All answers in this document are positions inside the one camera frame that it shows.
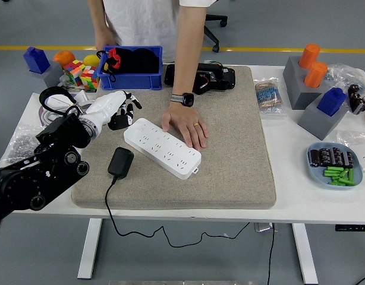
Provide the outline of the person's left hand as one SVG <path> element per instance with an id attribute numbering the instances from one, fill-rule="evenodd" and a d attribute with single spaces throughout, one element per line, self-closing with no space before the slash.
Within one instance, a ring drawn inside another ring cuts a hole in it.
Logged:
<path id="1" fill-rule="evenodd" d="M 180 131 L 186 145 L 200 151 L 207 147 L 209 129 L 195 107 L 186 107 L 171 102 L 161 120 L 162 130 L 169 131 L 170 125 Z"/>

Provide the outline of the person's right hand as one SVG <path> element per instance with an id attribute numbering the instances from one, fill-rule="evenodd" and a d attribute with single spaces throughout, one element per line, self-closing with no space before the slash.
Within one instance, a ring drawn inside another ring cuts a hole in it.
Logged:
<path id="1" fill-rule="evenodd" d="M 115 46 L 116 44 L 116 38 L 108 27 L 95 28 L 96 50 L 103 50 L 105 46 Z"/>

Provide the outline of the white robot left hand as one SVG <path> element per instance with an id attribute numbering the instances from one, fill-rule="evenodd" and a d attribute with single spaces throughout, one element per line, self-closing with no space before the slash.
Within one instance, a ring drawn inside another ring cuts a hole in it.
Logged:
<path id="1" fill-rule="evenodd" d="M 133 105 L 142 109 L 137 98 L 126 91 L 115 91 L 98 97 L 80 118 L 98 135 L 104 125 L 111 130 L 127 128 L 134 117 Z"/>

